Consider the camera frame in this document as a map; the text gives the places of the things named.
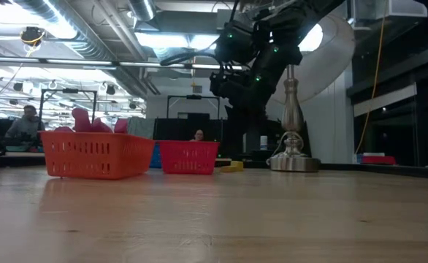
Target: table surface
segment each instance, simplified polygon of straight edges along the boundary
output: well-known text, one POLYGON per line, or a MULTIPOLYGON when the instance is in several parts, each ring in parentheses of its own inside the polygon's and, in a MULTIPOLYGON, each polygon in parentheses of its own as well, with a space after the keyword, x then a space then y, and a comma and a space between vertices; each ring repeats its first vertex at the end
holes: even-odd
POLYGON ((0 262, 428 262, 428 179, 0 169, 0 262))

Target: orange basket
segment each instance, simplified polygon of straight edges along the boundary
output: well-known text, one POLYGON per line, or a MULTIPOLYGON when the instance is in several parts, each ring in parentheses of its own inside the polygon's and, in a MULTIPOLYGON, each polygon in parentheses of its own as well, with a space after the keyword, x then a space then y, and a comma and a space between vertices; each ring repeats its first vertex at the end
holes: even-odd
POLYGON ((158 141, 162 170, 168 174, 211 175, 219 142, 158 141))
POLYGON ((154 141, 127 134, 42 131, 50 176, 122 179, 149 170, 154 141))

